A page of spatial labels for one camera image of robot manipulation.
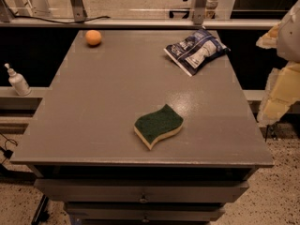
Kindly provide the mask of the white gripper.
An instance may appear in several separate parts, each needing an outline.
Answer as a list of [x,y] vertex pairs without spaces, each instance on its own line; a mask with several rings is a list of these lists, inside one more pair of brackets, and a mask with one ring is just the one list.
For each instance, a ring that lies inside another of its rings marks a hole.
[[268,76],[257,121],[270,126],[300,100],[300,0],[274,25],[256,45],[263,49],[277,48],[277,55],[288,62],[282,69],[273,68]]

